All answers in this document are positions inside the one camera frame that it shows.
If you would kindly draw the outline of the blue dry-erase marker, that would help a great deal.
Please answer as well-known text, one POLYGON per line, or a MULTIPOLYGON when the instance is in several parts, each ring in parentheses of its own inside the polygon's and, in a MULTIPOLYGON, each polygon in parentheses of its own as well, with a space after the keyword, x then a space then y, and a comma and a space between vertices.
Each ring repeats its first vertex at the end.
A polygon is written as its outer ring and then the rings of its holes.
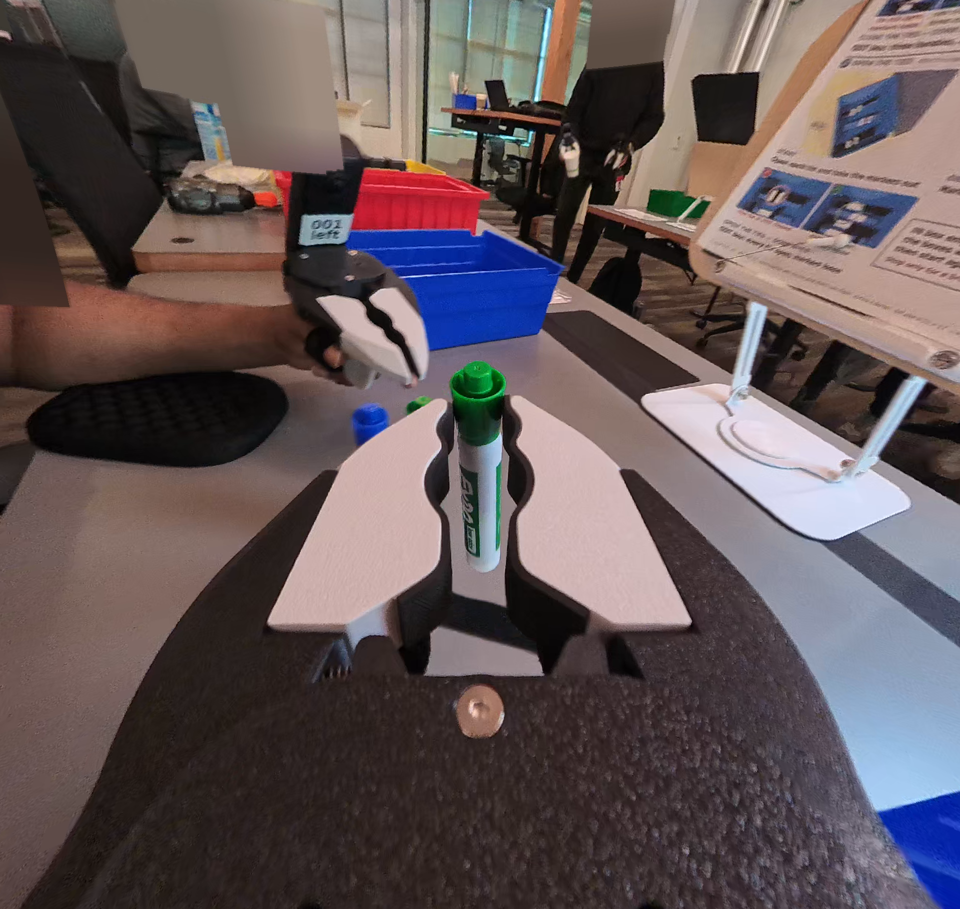
POLYGON ((366 403, 351 414, 354 445, 361 447, 390 427, 390 413, 376 403, 366 403))

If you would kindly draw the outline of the black floor lamp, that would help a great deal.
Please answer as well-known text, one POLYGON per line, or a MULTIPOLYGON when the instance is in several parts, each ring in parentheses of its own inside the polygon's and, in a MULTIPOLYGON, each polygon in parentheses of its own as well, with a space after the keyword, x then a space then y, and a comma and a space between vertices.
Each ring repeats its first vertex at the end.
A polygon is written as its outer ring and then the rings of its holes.
POLYGON ((421 52, 421 98, 419 129, 419 161, 427 162, 430 95, 430 46, 433 0, 423 0, 423 28, 421 52))

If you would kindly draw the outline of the black backpack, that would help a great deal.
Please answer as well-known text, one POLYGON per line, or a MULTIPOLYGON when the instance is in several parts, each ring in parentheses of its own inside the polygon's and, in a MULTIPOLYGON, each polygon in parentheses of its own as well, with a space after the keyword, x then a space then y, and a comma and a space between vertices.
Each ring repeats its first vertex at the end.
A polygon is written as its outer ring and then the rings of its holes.
POLYGON ((629 255, 610 258, 599 269, 587 291, 601 302, 633 318, 642 291, 640 259, 629 255))

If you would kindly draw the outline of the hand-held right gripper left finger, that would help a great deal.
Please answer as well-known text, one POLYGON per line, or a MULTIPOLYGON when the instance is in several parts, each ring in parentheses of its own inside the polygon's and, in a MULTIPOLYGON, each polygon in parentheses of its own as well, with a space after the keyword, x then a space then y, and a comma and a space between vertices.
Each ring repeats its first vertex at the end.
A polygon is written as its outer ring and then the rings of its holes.
POLYGON ((340 466, 268 617, 286 633, 401 634, 400 598, 441 561, 427 471, 448 448, 434 399, 359 446, 340 466))

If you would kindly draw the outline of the white cloth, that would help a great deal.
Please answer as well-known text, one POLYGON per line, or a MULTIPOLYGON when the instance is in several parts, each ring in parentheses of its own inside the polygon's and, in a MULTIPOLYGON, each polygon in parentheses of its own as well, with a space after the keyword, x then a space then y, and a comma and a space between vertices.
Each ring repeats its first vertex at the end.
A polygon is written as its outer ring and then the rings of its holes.
POLYGON ((226 161, 194 160, 186 165, 181 175, 186 179, 235 184, 250 192, 267 191, 274 185, 274 172, 272 170, 239 167, 226 161))

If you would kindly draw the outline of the black table mat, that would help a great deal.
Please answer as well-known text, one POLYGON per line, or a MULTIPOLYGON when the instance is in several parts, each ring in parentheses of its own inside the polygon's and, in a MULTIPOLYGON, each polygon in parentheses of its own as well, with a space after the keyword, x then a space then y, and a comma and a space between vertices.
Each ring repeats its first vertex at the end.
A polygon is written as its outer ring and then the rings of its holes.
POLYGON ((543 331, 636 405, 699 378, 590 311, 547 313, 543 331))

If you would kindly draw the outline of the printed instruction sheet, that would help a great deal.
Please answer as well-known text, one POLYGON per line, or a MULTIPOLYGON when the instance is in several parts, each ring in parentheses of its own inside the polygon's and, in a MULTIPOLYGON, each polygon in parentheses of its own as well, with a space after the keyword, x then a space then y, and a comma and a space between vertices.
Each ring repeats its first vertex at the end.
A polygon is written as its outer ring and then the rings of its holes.
POLYGON ((699 240, 718 281, 958 342, 958 0, 870 0, 699 240))

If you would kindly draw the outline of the wooden standing desk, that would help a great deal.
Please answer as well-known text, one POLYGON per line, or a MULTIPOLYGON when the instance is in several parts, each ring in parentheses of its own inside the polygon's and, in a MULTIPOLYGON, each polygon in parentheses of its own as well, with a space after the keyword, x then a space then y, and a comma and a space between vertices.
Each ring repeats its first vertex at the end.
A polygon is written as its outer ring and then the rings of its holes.
POLYGON ((547 136, 558 134, 562 125, 559 119, 511 110, 443 107, 440 112, 451 117, 451 125, 455 130, 475 135, 470 182, 477 187, 482 181, 486 139, 506 138, 517 130, 533 135, 533 154, 524 181, 527 188, 537 188, 546 153, 547 136))

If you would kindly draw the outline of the green plastic bin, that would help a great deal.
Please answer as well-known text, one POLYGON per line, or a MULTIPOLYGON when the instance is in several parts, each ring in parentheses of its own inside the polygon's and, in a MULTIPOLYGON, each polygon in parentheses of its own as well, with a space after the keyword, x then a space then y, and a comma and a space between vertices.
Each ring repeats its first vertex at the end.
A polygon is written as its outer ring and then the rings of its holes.
POLYGON ((706 213, 712 199, 706 195, 687 195, 678 190, 651 189, 646 211, 675 221, 698 221, 706 213))

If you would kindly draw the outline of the cardboard box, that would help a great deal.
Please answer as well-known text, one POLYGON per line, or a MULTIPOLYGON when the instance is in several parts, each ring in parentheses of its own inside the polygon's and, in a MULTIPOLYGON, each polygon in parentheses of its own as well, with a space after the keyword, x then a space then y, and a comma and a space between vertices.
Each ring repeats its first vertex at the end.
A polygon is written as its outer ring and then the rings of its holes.
POLYGON ((746 145, 695 142, 688 160, 685 194, 712 203, 725 198, 747 149, 746 145))

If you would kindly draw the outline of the tan board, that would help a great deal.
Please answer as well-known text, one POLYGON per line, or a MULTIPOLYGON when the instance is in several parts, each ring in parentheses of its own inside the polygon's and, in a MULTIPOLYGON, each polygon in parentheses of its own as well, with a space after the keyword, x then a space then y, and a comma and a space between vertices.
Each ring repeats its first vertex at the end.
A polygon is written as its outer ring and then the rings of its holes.
POLYGON ((741 149, 738 158, 726 171, 719 194, 702 217, 690 243, 690 262, 696 275, 710 284, 720 285, 742 298, 754 299, 780 315, 957 395, 958 364, 954 363, 945 369, 935 364, 934 356, 947 351, 941 340, 918 335, 872 315, 859 313, 820 295, 776 281, 769 275, 749 273, 744 267, 736 267, 732 260, 723 260, 707 252, 701 242, 702 235, 717 219, 721 208, 732 197, 738 184, 782 125, 794 113, 870 1, 862 0, 848 8, 806 50, 749 143, 741 149))

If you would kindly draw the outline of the wooden desk with black legs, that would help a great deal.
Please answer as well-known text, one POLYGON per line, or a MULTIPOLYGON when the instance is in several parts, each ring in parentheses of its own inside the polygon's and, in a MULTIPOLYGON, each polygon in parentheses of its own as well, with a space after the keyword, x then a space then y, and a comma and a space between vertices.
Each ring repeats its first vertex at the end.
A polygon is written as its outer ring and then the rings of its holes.
POLYGON ((591 204, 586 208, 586 216, 600 221, 606 239, 624 247, 627 264, 640 276, 644 260, 652 259, 678 269, 691 285, 696 284, 698 277, 690 264, 696 224, 613 205, 591 204))

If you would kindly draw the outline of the blue plastic bin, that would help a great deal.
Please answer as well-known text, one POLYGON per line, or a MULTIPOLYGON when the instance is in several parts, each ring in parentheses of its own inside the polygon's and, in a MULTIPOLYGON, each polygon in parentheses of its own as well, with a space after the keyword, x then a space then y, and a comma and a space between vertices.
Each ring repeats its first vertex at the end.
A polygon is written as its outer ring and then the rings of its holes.
POLYGON ((879 812, 885 828, 931 899, 959 907, 959 793, 879 812))
POLYGON ((492 231, 357 230, 347 243, 411 288, 431 351, 538 334, 562 271, 545 255, 492 231))

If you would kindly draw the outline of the black panel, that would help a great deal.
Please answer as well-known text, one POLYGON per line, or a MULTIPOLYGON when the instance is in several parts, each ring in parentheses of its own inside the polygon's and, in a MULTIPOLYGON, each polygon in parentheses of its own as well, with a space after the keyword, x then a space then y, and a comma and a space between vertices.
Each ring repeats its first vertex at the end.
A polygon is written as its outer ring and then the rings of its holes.
POLYGON ((138 274, 134 246, 161 209, 162 193, 68 57, 2 41, 1 74, 27 156, 90 243, 109 284, 126 288, 138 274))

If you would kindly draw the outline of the red plastic bin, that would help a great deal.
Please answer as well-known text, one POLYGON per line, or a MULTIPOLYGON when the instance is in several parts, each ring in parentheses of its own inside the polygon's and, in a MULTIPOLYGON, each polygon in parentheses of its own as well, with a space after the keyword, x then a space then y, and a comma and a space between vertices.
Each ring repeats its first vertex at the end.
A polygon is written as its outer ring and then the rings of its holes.
POLYGON ((345 215, 305 217, 302 245, 337 245, 352 231, 465 230, 473 233, 489 194, 451 175, 416 174, 366 166, 352 219, 345 215))

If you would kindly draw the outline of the person's left hand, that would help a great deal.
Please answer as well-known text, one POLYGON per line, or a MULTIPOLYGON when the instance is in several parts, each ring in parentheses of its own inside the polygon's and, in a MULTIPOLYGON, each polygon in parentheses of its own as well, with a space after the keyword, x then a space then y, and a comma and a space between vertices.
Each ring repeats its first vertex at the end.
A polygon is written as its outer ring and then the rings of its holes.
POLYGON ((271 307, 267 315, 274 355, 280 363, 336 385, 350 384, 342 348, 327 329, 314 326, 291 307, 271 307))

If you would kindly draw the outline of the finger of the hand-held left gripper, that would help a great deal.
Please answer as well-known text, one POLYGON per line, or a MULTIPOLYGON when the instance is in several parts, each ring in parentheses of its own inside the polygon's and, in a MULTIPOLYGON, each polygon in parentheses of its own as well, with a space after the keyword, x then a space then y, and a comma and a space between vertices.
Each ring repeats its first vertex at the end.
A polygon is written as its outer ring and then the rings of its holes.
POLYGON ((378 378, 390 377, 400 385, 414 385, 402 350, 385 333, 381 323, 389 320, 362 298, 325 294, 317 297, 317 327, 330 332, 343 353, 348 385, 372 385, 378 378))
POLYGON ((385 333, 401 349, 414 381, 426 377, 429 366, 429 343, 426 325, 411 291, 404 288, 381 288, 369 297, 370 305, 389 322, 381 322, 385 333))

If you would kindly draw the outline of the black mesh chair pad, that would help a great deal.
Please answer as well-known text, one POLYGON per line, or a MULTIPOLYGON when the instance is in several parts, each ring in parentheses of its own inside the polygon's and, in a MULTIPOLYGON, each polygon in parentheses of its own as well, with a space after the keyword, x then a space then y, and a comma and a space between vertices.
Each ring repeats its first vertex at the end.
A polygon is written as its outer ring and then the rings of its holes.
POLYGON ((275 381, 244 372, 168 374, 68 387, 30 414, 38 449, 159 468, 211 468, 254 452, 289 401, 275 381))

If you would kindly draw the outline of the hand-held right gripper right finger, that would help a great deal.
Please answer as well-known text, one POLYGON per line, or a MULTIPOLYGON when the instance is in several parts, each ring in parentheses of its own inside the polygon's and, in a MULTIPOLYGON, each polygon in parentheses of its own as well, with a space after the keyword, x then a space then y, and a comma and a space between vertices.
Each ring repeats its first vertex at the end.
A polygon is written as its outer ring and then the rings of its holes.
POLYGON ((691 628, 689 611, 619 465, 595 442, 513 394, 510 468, 530 470, 514 496, 510 546, 521 577, 585 617, 588 632, 691 628))

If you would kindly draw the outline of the wood-edged side table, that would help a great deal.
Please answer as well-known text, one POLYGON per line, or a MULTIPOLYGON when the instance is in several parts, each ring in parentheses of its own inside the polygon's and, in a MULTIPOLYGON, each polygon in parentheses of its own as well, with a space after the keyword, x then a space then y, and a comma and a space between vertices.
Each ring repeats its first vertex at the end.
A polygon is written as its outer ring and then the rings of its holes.
POLYGON ((287 305, 278 209, 195 216, 163 204, 132 249, 137 275, 126 289, 189 303, 287 305))

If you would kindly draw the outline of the person's left forearm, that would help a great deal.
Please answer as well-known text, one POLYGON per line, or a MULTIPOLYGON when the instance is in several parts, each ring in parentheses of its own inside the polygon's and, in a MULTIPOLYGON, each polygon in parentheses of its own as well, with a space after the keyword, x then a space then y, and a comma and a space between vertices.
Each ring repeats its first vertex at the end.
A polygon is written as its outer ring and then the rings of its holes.
POLYGON ((288 307, 169 301, 81 282, 66 283, 66 297, 65 306, 2 306, 2 388, 278 366, 296 334, 288 307))

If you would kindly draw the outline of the black speckled roll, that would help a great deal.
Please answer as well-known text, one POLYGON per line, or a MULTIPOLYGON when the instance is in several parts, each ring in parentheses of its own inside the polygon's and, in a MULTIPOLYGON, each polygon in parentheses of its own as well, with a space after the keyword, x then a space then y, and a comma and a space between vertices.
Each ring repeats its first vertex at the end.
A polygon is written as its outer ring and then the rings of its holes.
POLYGON ((274 209, 281 204, 275 192, 253 192, 238 183, 200 176, 170 180, 165 186, 165 198, 174 212, 196 216, 242 214, 258 208, 274 209))

